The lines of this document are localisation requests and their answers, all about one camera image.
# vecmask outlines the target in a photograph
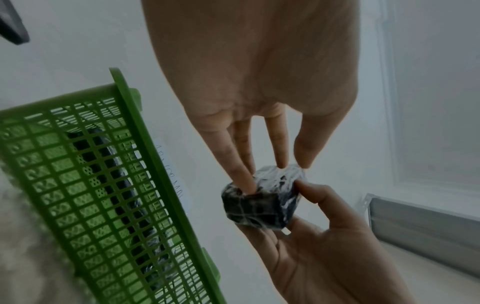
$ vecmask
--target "black object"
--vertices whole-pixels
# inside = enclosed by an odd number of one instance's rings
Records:
[[[27,29],[10,0],[0,0],[0,35],[16,45],[30,41]]]
[[[102,132],[102,130],[99,129],[99,128],[92,128],[92,129],[88,129],[88,132],[90,134],[94,134],[94,133]],[[75,139],[75,138],[84,136],[84,133],[81,132],[81,131],[80,132],[75,132],[75,133],[67,133],[67,136],[70,139]],[[94,137],[92,137],[92,140],[93,140],[93,143],[96,146],[104,145],[104,144],[109,143],[109,140],[107,140],[106,138],[101,137],[101,136],[94,136]],[[80,139],[78,141],[75,141],[75,142],[73,142],[73,145],[79,151],[90,148],[90,144],[88,143],[87,139]],[[98,152],[100,153],[102,158],[116,154],[116,151],[113,150],[113,148],[110,148],[110,147],[99,148]],[[92,161],[97,159],[97,157],[95,156],[93,151],[83,153],[81,156],[82,156],[82,158],[85,162],[92,162]],[[104,163],[105,163],[105,166],[107,168],[114,168],[114,167],[118,167],[118,166],[121,165],[117,158],[106,159],[104,161]],[[89,167],[91,168],[93,173],[98,173],[102,170],[100,165],[97,164],[97,163],[94,163],[94,164],[90,165]],[[130,182],[126,178],[126,175],[124,174],[124,172],[121,169],[116,169],[116,170],[110,171],[110,175],[111,175],[113,180],[121,179],[120,181],[116,182],[116,186],[118,187],[119,190],[122,190],[122,189],[125,189],[125,188],[128,188],[128,187],[131,186]],[[98,175],[96,178],[102,184],[107,183],[107,177],[104,174]],[[112,186],[105,186],[104,189],[108,194],[113,194],[115,192],[115,190],[112,188]],[[127,190],[127,191],[123,191],[121,193],[121,196],[124,200],[128,200],[128,199],[131,199],[132,197],[134,197],[135,193],[131,190]],[[110,198],[110,201],[111,201],[112,205],[117,205],[117,204],[120,203],[119,198],[116,197],[116,196],[112,196]],[[132,209],[136,209],[136,208],[141,207],[141,205],[142,204],[139,201],[133,200],[126,205],[126,208],[132,210]],[[115,208],[115,212],[117,213],[118,216],[121,216],[121,221],[124,225],[129,225],[130,224],[130,219],[128,218],[128,216],[126,216],[126,215],[122,216],[122,215],[125,214],[125,210],[124,210],[123,207],[119,206],[119,207]],[[140,222],[138,222],[138,224],[128,226],[128,231],[129,231],[130,234],[135,234],[136,229],[144,229],[146,227],[148,227],[148,228],[142,232],[144,238],[148,238],[149,236],[152,236],[152,235],[157,233],[157,230],[155,229],[155,227],[153,227],[153,225],[151,223],[151,220],[148,217],[146,217],[147,215],[148,215],[148,212],[145,208],[140,208],[140,209],[133,212],[133,216],[134,216],[135,219],[140,219],[140,218],[143,218],[143,219]],[[140,242],[140,237],[138,235],[134,235],[133,238],[131,239],[130,246],[134,247],[134,245],[139,243],[139,242]],[[153,238],[149,239],[147,243],[148,243],[149,247],[153,247],[153,246],[156,246],[156,245],[160,244],[160,242],[161,242],[160,238],[158,236],[156,236],[156,237],[153,237]],[[142,245],[139,245],[139,246],[133,248],[130,251],[132,256],[135,258],[135,262],[137,263],[137,265],[142,265],[146,261],[151,259],[151,257],[149,256],[148,253],[141,254],[144,251],[145,251],[145,248]],[[160,246],[157,246],[153,250],[153,253],[154,253],[155,256],[157,256],[157,255],[161,254],[163,251],[165,251],[165,246],[163,244],[161,244]],[[169,259],[169,255],[168,255],[168,253],[166,253],[158,259],[157,263],[158,264],[164,263],[168,259]],[[173,267],[173,264],[172,264],[171,261],[169,261],[168,263],[165,263],[165,265],[162,266],[162,271],[165,272],[165,271],[171,269],[172,267]],[[154,268],[153,263],[150,263],[148,265],[143,266],[141,268],[141,272],[145,274],[145,273],[153,270],[153,268]],[[151,281],[157,279],[158,277],[159,277],[159,273],[157,271],[153,271],[149,275],[147,275],[145,277],[145,279],[146,279],[147,282],[151,282]],[[162,282],[157,281],[154,284],[152,284],[150,286],[150,288],[152,290],[157,290],[161,286],[162,286]]]
[[[292,219],[300,195],[294,187],[297,179],[305,179],[298,165],[285,169],[266,166],[254,176],[257,193],[244,195],[228,184],[221,193],[226,216],[240,225],[258,228],[283,229]]]

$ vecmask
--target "green basket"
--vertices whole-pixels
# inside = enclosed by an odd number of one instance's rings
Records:
[[[114,84],[0,112],[0,163],[100,303],[225,303],[140,116]]]

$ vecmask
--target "black wrapped object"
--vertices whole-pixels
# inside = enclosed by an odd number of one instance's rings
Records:
[[[102,130],[100,128],[92,128],[92,129],[88,129],[87,131],[90,134],[102,132]],[[69,132],[69,133],[67,133],[67,136],[70,139],[75,139],[75,138],[84,136],[84,133],[81,132],[81,131],[80,132]],[[102,137],[102,136],[93,136],[92,141],[96,146],[105,145],[105,144],[109,143],[109,140]],[[80,139],[80,140],[74,141],[73,145],[79,151],[86,150],[86,149],[90,148],[90,144],[87,141],[87,139]],[[116,152],[110,147],[99,148],[98,152],[100,153],[102,158],[116,154]],[[82,158],[85,162],[92,162],[92,161],[97,159],[95,154],[93,153],[93,151],[85,152],[81,156],[82,156]],[[105,166],[107,168],[114,168],[114,167],[118,167],[118,166],[121,165],[120,160],[118,158],[106,159],[104,161],[104,163],[105,163]],[[90,165],[89,167],[91,168],[93,173],[98,173],[102,170],[101,166],[97,163],[94,163],[94,164]],[[121,169],[116,169],[116,170],[110,171],[110,175],[111,175],[112,179],[114,179],[114,180],[124,177],[124,179],[121,179],[120,181],[116,182],[116,186],[118,187],[118,189],[122,190],[122,189],[125,189],[125,188],[128,188],[128,187],[131,186],[131,183],[126,178],[126,174]],[[104,174],[98,175],[96,178],[99,180],[99,182],[101,184],[105,184],[108,181],[107,177]],[[115,190],[109,185],[106,185],[104,187],[104,189],[107,192],[107,194],[113,194],[115,192]],[[135,197],[135,193],[131,190],[124,191],[124,192],[121,193],[121,196],[124,200],[128,200],[128,199],[131,199],[132,197]],[[117,205],[117,204],[120,203],[119,198],[116,197],[116,196],[112,196],[110,198],[110,201],[111,201],[112,205]],[[126,204],[126,207],[130,210],[137,209],[136,211],[133,212],[133,217],[135,219],[143,218],[140,222],[138,222],[138,224],[130,225],[130,226],[127,227],[127,229],[128,229],[130,234],[135,234],[136,229],[143,229],[145,227],[149,227],[142,232],[143,237],[148,238],[149,236],[156,234],[157,230],[155,229],[155,227],[153,227],[149,218],[146,217],[146,215],[148,214],[147,210],[145,208],[139,208],[139,207],[141,207],[141,205],[142,204],[137,200],[130,201],[128,204]],[[115,212],[119,216],[122,216],[122,215],[125,214],[125,210],[121,206],[116,207]],[[127,216],[123,216],[121,218],[121,221],[124,225],[129,225],[130,224],[130,220]],[[131,239],[131,244],[130,245],[133,247],[135,244],[137,244],[139,242],[140,242],[140,237],[137,234],[135,234]],[[158,245],[160,242],[161,242],[161,240],[157,236],[157,237],[153,237],[153,238],[149,239],[147,244],[148,244],[149,247],[153,247],[153,246]],[[161,244],[160,246],[157,246],[153,250],[153,253],[154,253],[155,256],[157,256],[157,255],[160,255],[161,252],[163,252],[164,250],[165,250],[165,246],[163,244]],[[142,265],[146,261],[150,260],[149,254],[148,253],[143,253],[144,251],[145,251],[145,248],[143,248],[142,246],[137,246],[137,247],[135,247],[134,249],[131,250],[131,254],[135,258],[135,262],[137,263],[137,265]],[[168,258],[169,258],[169,255],[165,254],[158,259],[159,264],[161,264],[161,263],[165,264],[161,268],[163,272],[165,272],[165,271],[167,271],[167,270],[169,270],[173,267],[172,262],[165,263],[168,260]],[[145,277],[147,282],[154,281],[155,279],[157,279],[159,277],[159,273],[157,271],[155,271],[155,270],[151,271],[151,270],[153,270],[153,268],[154,268],[154,265],[152,263],[150,263],[148,265],[145,265],[141,268],[142,273],[149,272],[149,274]],[[153,283],[150,286],[150,288],[152,290],[157,290],[161,286],[162,286],[162,282],[161,281],[156,281],[155,283]]]
[[[294,182],[305,179],[304,171],[298,165],[289,165],[285,169],[266,166],[255,173],[254,179],[256,194],[244,195],[233,183],[225,187],[221,198],[226,216],[240,225],[285,228],[300,200]]]

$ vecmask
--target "skin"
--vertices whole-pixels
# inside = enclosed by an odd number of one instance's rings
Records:
[[[289,163],[286,106],[301,112],[294,156],[309,168],[358,91],[358,0],[142,0],[158,62],[234,184],[256,192],[251,118]]]
[[[294,217],[289,235],[239,226],[288,303],[413,304],[415,300],[372,231],[330,187],[296,181],[330,220],[329,229]]]

